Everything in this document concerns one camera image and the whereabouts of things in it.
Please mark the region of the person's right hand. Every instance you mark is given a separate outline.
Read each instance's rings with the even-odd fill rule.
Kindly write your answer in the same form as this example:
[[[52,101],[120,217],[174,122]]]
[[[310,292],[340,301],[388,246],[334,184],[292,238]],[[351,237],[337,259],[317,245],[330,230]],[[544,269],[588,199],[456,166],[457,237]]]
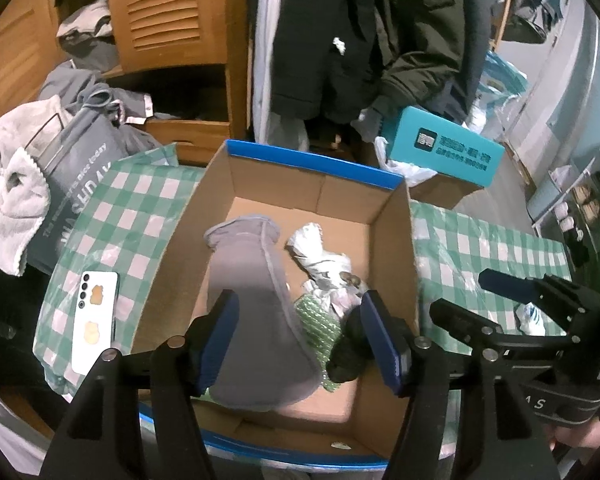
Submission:
[[[547,424],[543,426],[547,439],[570,448],[598,448],[600,446],[600,420],[592,418],[583,425],[567,428]]]

